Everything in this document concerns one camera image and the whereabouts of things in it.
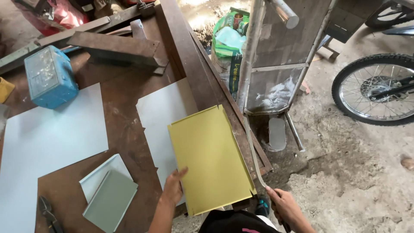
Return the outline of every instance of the blue toolbox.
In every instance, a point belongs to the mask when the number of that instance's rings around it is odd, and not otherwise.
[[[24,60],[30,98],[33,103],[55,109],[79,92],[69,58],[55,46],[48,46]]]

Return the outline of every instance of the wooden table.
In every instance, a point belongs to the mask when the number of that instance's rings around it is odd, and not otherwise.
[[[185,77],[180,71],[182,64],[178,64],[179,60],[176,62],[177,59],[174,57],[174,52],[172,52],[175,45],[170,41],[168,35],[165,35],[168,33],[168,27],[166,28],[165,25],[160,23],[160,21],[163,21],[162,18],[165,19],[162,15],[162,8],[157,6],[156,17],[145,19],[142,22],[147,38],[160,41],[157,49],[158,56],[169,58],[169,64],[162,76],[155,75],[145,69],[90,63],[87,61],[89,54],[82,50],[69,54],[75,79],[80,89],[95,83],[101,85],[109,150],[38,179],[38,195],[42,195],[50,201],[53,213],[66,233],[99,232],[94,224],[82,216],[87,202],[79,181],[117,153],[121,155],[134,182],[139,185],[138,191],[117,232],[141,233],[148,231],[162,188],[135,105],[139,98]],[[252,171],[252,177],[255,178],[246,134],[242,123],[239,121],[241,113],[235,111],[233,108],[235,106],[234,101],[231,102],[232,100],[228,99],[230,93],[228,91],[226,93],[222,84],[217,80],[217,72],[212,70],[211,64],[209,65],[208,61],[204,59],[205,51],[201,51],[194,41],[191,43],[194,43],[197,49],[197,54],[200,56],[200,61],[211,83],[218,104],[223,104],[226,110],[243,158],[248,169]],[[16,86],[5,102],[6,105],[11,107],[9,117],[36,107],[30,101],[28,83],[23,67],[6,73],[3,77]],[[0,142],[1,149],[3,147],[3,137],[4,135]],[[263,153],[263,150],[260,148],[258,154],[261,153]],[[267,158],[262,165],[261,173],[266,173],[271,168]],[[185,205],[179,206],[176,212],[177,214],[185,213]],[[48,232],[45,218],[40,215],[39,211],[36,213],[36,232]]]

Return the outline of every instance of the motorcycle wheel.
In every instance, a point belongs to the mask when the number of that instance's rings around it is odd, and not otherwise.
[[[401,86],[414,75],[414,57],[383,53],[358,59],[335,77],[332,97],[338,108],[355,120],[396,126],[414,121],[414,90],[371,101],[370,95]]]
[[[413,20],[412,9],[396,2],[388,1],[382,4],[380,8],[365,21],[365,25],[375,29],[386,29],[411,20]]]

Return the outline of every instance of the metal handle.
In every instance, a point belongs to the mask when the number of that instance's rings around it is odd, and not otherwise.
[[[298,25],[299,17],[283,0],[268,0],[268,2],[288,29],[292,29]]]

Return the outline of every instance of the human hand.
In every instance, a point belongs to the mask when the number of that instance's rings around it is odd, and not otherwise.
[[[183,189],[180,180],[187,174],[187,172],[188,167],[185,167],[180,172],[174,170],[173,173],[167,177],[160,200],[166,201],[174,206],[177,205],[183,197]]]
[[[272,200],[272,209],[279,225],[282,225],[282,220],[284,220],[296,233],[315,232],[290,192],[271,189],[269,186],[266,187],[266,192]]]

